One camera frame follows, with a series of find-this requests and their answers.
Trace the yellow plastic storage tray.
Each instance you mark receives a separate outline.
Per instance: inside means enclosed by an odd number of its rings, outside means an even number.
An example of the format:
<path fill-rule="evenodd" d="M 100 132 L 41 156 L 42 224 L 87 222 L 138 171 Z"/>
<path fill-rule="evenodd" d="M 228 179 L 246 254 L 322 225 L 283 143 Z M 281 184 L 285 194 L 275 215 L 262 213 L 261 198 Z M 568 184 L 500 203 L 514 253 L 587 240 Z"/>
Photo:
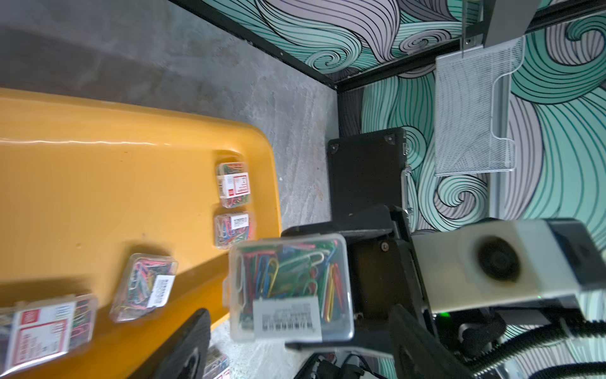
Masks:
<path fill-rule="evenodd" d="M 100 100 L 1 91 L 1 304 L 91 293 L 90 343 L 21 378 L 126 378 L 197 310 L 213 326 L 227 253 L 214 244 L 217 165 L 249 169 L 257 238 L 282 230 L 274 153 L 245 123 Z M 117 324 L 109 311 L 129 257 L 169 255 L 167 305 Z"/>

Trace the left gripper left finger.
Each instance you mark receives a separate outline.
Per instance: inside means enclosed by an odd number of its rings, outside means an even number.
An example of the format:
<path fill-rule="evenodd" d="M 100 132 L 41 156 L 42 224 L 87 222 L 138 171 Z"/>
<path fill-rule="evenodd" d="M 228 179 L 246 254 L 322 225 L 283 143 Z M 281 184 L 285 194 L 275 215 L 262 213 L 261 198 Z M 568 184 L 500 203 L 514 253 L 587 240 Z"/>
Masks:
<path fill-rule="evenodd" d="M 210 339 L 210 313 L 198 309 L 129 378 L 202 378 Z"/>

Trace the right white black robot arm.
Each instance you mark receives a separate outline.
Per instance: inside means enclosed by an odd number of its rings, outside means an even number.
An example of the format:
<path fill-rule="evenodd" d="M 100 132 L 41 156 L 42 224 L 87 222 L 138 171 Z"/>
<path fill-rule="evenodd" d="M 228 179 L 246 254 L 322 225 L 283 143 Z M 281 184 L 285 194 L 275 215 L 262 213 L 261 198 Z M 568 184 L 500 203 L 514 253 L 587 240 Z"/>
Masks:
<path fill-rule="evenodd" d="M 513 358 L 602 339 L 576 295 L 605 287 L 605 264 L 576 219 L 484 219 L 412 232 L 408 212 L 376 205 L 288 237 L 345 238 L 354 332 L 290 348 L 393 358 L 400 378 L 482 378 Z"/>

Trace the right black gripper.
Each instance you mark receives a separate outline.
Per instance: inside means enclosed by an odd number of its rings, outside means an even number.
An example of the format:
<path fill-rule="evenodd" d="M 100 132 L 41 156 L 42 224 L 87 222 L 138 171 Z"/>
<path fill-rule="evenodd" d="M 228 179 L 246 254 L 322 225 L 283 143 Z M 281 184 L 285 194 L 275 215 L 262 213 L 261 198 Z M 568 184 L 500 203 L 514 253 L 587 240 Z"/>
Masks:
<path fill-rule="evenodd" d="M 290 350 L 354 350 L 391 354 L 388 314 L 403 306 L 426 331 L 431 329 L 429 300 L 417 263 L 407 212 L 374 205 L 359 213 L 320 224 L 290 227 L 283 237 L 340 234 L 347 243 L 353 300 L 354 335 L 348 341 L 287 343 Z"/>

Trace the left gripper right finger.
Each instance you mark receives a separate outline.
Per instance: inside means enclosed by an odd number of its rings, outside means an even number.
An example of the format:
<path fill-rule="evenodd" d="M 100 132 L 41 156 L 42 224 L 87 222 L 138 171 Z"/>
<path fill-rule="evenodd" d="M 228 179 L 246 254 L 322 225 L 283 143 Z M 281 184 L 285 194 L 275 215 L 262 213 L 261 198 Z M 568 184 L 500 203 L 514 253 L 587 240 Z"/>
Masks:
<path fill-rule="evenodd" d="M 391 308 L 388 330 L 397 378 L 473 378 L 403 306 Z"/>

